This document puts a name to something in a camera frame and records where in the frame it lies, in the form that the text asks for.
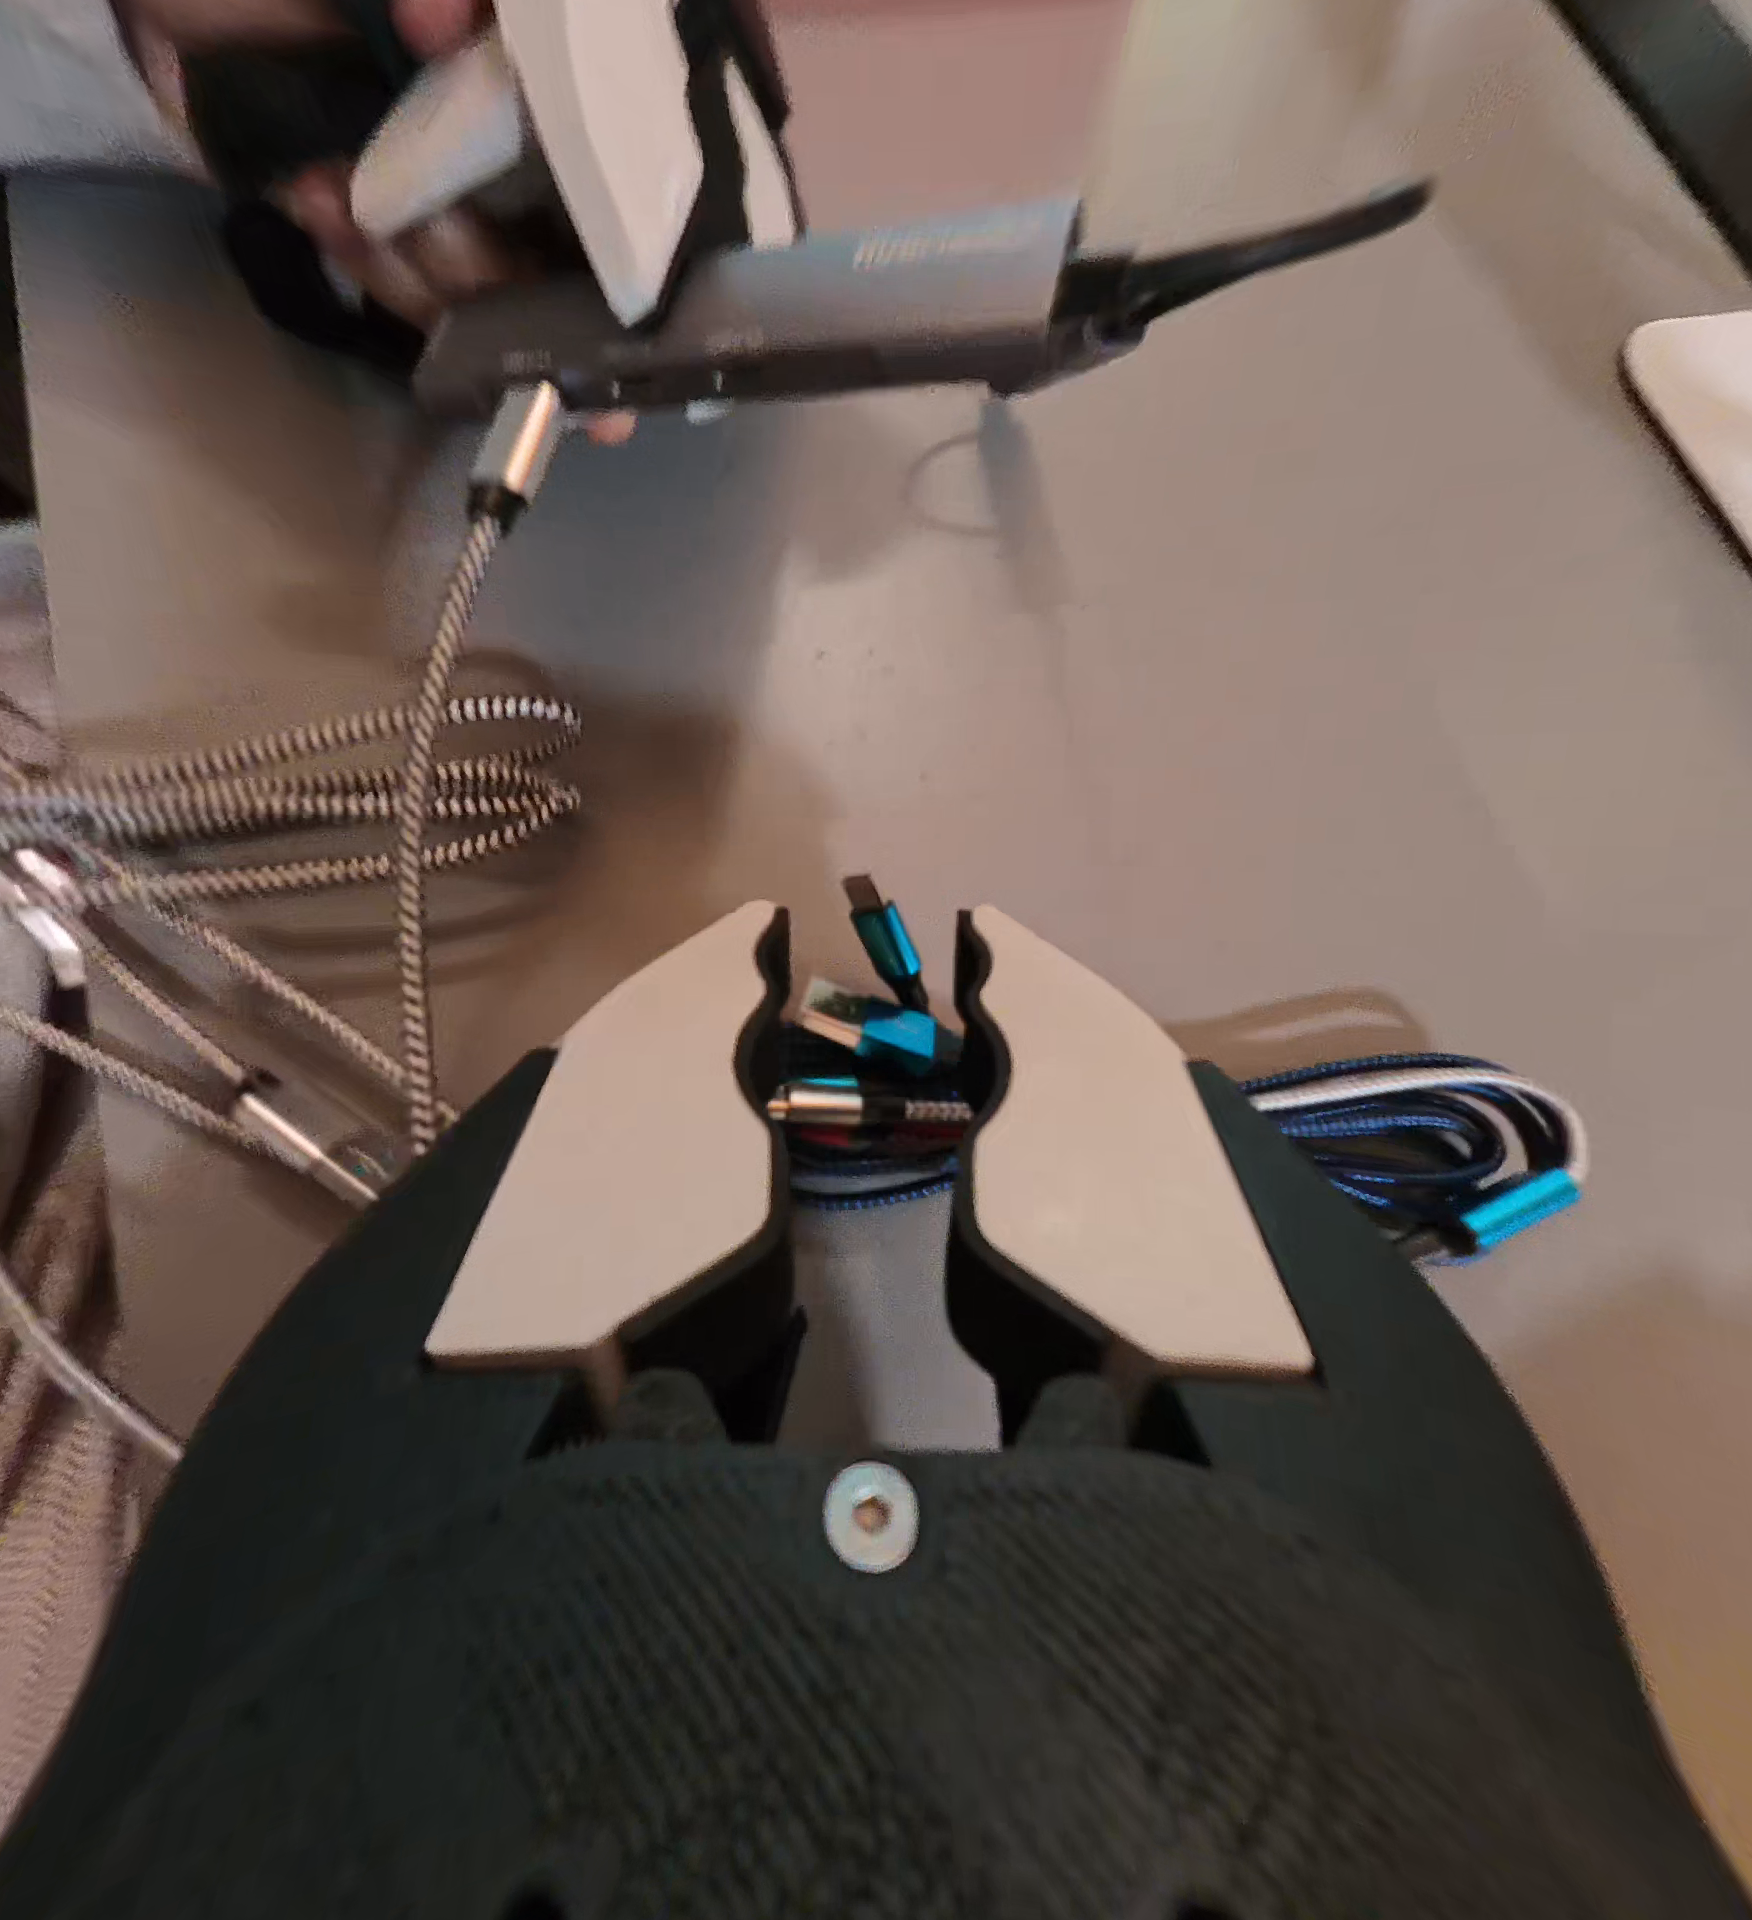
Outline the grey USB hub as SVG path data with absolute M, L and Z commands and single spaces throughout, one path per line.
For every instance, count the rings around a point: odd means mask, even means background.
M 1075 201 L 1036 199 L 711 253 L 638 328 L 618 324 L 587 276 L 514 287 L 453 308 L 411 389 L 465 420 L 536 381 L 576 415 L 933 385 L 1014 398 L 1141 344 L 1090 302 L 1120 268 L 1090 260 L 1079 278 L 1076 225 Z

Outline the grey desk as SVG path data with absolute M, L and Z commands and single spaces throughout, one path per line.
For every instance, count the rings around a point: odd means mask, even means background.
M 1439 180 L 1094 378 L 571 441 L 469 678 L 583 717 L 575 821 L 435 891 L 463 1101 L 743 900 L 937 993 L 991 904 L 1234 1073 L 1483 1054 L 1584 1201 L 1439 1272 L 1551 1448 L 1752 1881 L 1752 582 L 1621 392 L 1747 299 L 1542 5 L 1157 5 L 1117 236 Z M 1068 193 L 1124 5 L 776 5 L 814 228 Z M 9 189 L 73 744 L 387 698 L 472 434 L 278 340 L 180 180 Z

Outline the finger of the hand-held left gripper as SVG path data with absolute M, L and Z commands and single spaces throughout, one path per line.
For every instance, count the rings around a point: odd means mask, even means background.
M 613 318 L 658 323 L 682 276 L 755 243 L 755 97 L 732 5 L 498 2 L 535 141 Z
M 755 253 L 792 249 L 804 234 L 792 163 L 739 61 L 730 61 L 730 124 L 739 159 L 746 243 Z

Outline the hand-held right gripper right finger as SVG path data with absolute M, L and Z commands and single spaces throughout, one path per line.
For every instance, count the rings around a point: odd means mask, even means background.
M 1295 1384 L 1317 1356 L 1189 1061 L 1120 989 L 996 905 L 959 913 L 969 1123 L 947 1322 L 1003 1445 L 1060 1379 L 1120 1424 L 1186 1379 Z

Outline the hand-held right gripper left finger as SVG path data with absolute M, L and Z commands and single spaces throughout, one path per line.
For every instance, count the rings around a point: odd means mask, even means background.
M 748 900 L 571 1024 L 432 1322 L 433 1372 L 564 1374 L 600 1411 L 677 1372 L 734 1438 L 776 1436 L 804 1338 L 767 1114 L 788 999 L 788 910 Z

